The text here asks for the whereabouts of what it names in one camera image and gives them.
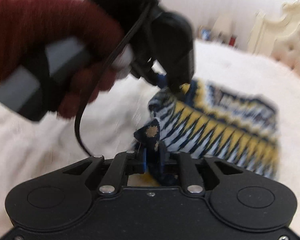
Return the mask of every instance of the metal pin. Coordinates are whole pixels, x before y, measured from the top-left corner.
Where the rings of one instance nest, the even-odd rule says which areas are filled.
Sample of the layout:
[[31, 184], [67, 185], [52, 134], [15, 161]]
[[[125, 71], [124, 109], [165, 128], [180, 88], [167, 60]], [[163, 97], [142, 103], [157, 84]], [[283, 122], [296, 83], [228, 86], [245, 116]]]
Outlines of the metal pin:
[[201, 193], [203, 191], [203, 188], [199, 185], [190, 185], [190, 186], [187, 187], [187, 190], [190, 193], [198, 194], [198, 193]]
[[102, 192], [103, 194], [111, 194], [115, 190], [114, 186], [111, 185], [103, 185], [99, 188], [99, 191]]

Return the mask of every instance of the headboard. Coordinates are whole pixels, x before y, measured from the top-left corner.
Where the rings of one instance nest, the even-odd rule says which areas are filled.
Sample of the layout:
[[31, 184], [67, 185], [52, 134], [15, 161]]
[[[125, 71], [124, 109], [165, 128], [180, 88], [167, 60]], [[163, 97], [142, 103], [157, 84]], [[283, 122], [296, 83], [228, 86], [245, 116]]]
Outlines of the headboard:
[[248, 51], [270, 56], [300, 76], [300, 1], [284, 3], [282, 11], [279, 21], [268, 20], [262, 12], [257, 14]]

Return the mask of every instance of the white blanket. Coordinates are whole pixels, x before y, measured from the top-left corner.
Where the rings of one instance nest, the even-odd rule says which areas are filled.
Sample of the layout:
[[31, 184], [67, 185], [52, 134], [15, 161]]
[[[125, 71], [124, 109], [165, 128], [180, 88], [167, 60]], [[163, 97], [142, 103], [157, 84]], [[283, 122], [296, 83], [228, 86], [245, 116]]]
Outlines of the white blanket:
[[[196, 74], [233, 90], [263, 94], [279, 109], [281, 154], [279, 181], [298, 199], [291, 228], [300, 235], [300, 78], [261, 56], [196, 41]], [[100, 94], [85, 111], [82, 138], [94, 154], [112, 158], [127, 150], [133, 132], [149, 118], [147, 103], [158, 89], [129, 76]], [[32, 124], [0, 106], [0, 236], [11, 223], [4, 209], [17, 184], [85, 158], [74, 137], [74, 122], [48, 114]]]

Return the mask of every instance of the cable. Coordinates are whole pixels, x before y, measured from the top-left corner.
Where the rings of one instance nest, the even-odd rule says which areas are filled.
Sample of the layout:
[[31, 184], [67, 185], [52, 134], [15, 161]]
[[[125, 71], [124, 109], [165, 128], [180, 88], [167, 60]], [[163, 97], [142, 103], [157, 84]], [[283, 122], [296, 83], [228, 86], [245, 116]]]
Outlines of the cable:
[[114, 62], [116, 57], [121, 53], [121, 51], [129, 43], [131, 38], [136, 34], [136, 32], [140, 29], [140, 27], [143, 25], [144, 21], [147, 18], [148, 13], [150, 12], [150, 9], [151, 9], [151, 3], [148, 3], [146, 5], [146, 8], [140, 14], [138, 20], [135, 22], [135, 24], [132, 26], [132, 28], [128, 31], [128, 33], [125, 35], [125, 37], [120, 41], [119, 45], [114, 49], [114, 51], [112, 51], [112, 53], [106, 59], [106, 61], [102, 65], [101, 69], [93, 75], [91, 84], [83, 92], [83, 96], [81, 97], [81, 100], [80, 100], [79, 109], [78, 109], [77, 115], [75, 116], [74, 133], [75, 133], [75, 137], [77, 138], [79, 145], [89, 156], [93, 156], [93, 155], [87, 149], [87, 147], [84, 145], [84, 143], [82, 142], [81, 136], [80, 136], [80, 123], [81, 123], [83, 112], [88, 104], [91, 94], [93, 93], [94, 89], [98, 85], [102, 75], [104, 74], [106, 69]]

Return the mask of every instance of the folded cloth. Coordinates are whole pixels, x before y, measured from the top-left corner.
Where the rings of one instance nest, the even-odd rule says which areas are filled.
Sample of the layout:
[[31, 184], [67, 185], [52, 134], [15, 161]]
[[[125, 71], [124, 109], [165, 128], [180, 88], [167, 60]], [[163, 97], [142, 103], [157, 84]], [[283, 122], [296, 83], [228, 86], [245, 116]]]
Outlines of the folded cloth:
[[[159, 141], [168, 151], [199, 159], [214, 155], [273, 179], [278, 163], [276, 109], [260, 96], [240, 95], [211, 82], [192, 80], [182, 86], [183, 101], [161, 89], [150, 101], [151, 121], [134, 134], [149, 155], [158, 155]], [[150, 168], [163, 185], [173, 179]]]

